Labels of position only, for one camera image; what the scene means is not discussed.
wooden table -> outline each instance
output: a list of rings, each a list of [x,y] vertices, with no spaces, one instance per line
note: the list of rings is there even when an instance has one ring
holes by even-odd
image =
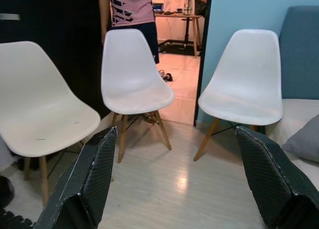
[[[173,14],[164,14],[164,13],[155,13],[155,17],[168,17],[168,18],[190,18],[193,22],[193,42],[194,42],[194,55],[197,57],[197,44],[201,45],[200,40],[200,31],[199,31],[199,21],[201,15],[189,14],[184,15],[182,13],[173,13]]]

white plastic chair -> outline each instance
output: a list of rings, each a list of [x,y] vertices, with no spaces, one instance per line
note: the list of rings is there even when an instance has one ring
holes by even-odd
[[[198,104],[215,122],[194,161],[201,157],[220,119],[254,128],[279,121],[283,107],[277,35],[257,29],[235,32]]]
[[[40,46],[33,42],[0,44],[0,135],[8,147],[39,158],[44,205],[48,199],[46,155],[92,133],[99,114],[81,102]]]
[[[107,33],[101,89],[104,104],[114,112],[113,124],[118,114],[123,115],[119,163],[125,152],[128,115],[150,113],[154,118],[154,113],[171,150],[158,110],[173,102],[174,93],[160,77],[148,43],[139,30],[119,29]]]

